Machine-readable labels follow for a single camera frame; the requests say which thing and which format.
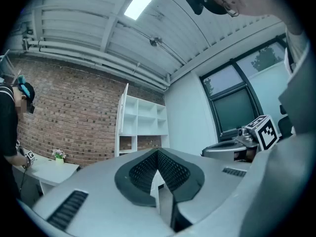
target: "camera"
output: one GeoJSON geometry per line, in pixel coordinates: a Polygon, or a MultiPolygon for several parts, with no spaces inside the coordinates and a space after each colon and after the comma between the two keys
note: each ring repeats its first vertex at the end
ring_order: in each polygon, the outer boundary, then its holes
{"type": "Polygon", "coordinates": [[[189,6],[192,8],[196,15],[201,15],[203,11],[203,5],[199,2],[199,0],[186,0],[189,6]]]}
{"type": "Polygon", "coordinates": [[[214,0],[186,0],[196,15],[201,15],[205,7],[210,12],[217,15],[227,14],[226,9],[217,4],[214,0]]]}

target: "brick wall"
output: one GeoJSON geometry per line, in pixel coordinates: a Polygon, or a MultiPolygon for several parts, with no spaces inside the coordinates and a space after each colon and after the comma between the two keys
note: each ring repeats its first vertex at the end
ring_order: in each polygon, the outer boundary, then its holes
{"type": "MultiPolygon", "coordinates": [[[[51,158],[54,148],[80,166],[114,157],[118,103],[127,83],[128,95],[164,105],[162,94],[105,72],[30,56],[10,60],[36,92],[34,113],[19,116],[19,140],[45,157],[51,158]]],[[[157,137],[139,142],[141,149],[154,145],[157,137]]]]}
{"type": "MultiPolygon", "coordinates": [[[[161,136],[137,136],[137,150],[143,150],[147,148],[161,148],[161,136]]],[[[132,137],[120,137],[119,149],[132,149],[132,137]]]]}

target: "desk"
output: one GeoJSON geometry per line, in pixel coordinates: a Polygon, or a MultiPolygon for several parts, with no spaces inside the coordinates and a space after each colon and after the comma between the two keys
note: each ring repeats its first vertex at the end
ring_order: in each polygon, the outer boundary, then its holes
{"type": "MultiPolygon", "coordinates": [[[[43,195],[49,192],[53,187],[62,183],[71,177],[79,167],[76,164],[64,163],[57,164],[55,160],[37,155],[31,168],[26,171],[28,176],[39,180],[43,195]]],[[[16,169],[24,173],[25,169],[22,166],[14,166],[16,169]]]]}

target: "potted plant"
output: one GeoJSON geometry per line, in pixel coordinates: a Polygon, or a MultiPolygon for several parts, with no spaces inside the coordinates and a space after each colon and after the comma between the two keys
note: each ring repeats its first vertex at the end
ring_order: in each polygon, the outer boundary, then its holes
{"type": "Polygon", "coordinates": [[[53,149],[52,155],[55,156],[57,164],[64,164],[64,158],[66,158],[64,151],[61,151],[60,149],[53,149]]]}

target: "cable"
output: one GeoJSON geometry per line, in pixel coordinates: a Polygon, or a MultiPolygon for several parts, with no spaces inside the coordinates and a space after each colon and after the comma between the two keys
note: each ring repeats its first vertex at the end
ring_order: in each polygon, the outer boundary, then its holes
{"type": "Polygon", "coordinates": [[[19,190],[20,195],[21,195],[21,191],[22,191],[23,184],[25,183],[24,177],[25,177],[25,174],[26,174],[26,171],[27,171],[27,170],[28,170],[28,169],[25,168],[24,173],[23,173],[22,182],[21,182],[21,186],[20,186],[20,190],[19,190]]]}
{"type": "Polygon", "coordinates": [[[208,44],[209,46],[211,46],[211,45],[209,44],[207,38],[205,37],[204,33],[203,33],[203,32],[201,31],[201,29],[198,27],[197,23],[193,20],[193,18],[187,13],[187,11],[186,11],[184,8],[182,8],[182,7],[180,6],[180,4],[178,4],[175,0],[172,0],[172,1],[173,1],[176,5],[178,5],[178,6],[191,18],[191,20],[193,21],[193,23],[195,23],[195,25],[197,26],[197,28],[199,29],[199,31],[202,33],[202,35],[203,35],[204,39],[206,40],[207,44],[208,44]]]}

